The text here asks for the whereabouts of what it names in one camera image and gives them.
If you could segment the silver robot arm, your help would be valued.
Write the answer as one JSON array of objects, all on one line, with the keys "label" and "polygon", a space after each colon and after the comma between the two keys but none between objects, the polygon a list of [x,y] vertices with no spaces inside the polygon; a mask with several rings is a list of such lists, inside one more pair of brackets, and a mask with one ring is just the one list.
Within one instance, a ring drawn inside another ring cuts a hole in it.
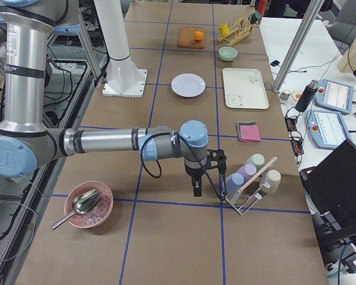
[{"label": "silver robot arm", "polygon": [[5,111],[0,122],[0,175],[19,178],[61,157],[98,151],[138,151],[141,161],[183,158],[193,193],[202,194],[208,131],[199,121],[178,131],[132,128],[76,131],[42,122],[46,49],[50,34],[80,31],[77,1],[1,1],[7,24]]}]

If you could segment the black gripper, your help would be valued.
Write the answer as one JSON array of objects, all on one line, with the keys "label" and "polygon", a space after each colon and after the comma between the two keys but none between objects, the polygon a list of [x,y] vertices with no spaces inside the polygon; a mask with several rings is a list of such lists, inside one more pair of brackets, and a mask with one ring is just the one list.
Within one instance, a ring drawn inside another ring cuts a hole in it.
[{"label": "black gripper", "polygon": [[203,167],[193,167],[185,163],[185,171],[191,177],[193,186],[193,195],[195,197],[202,196],[202,176],[205,174]]}]

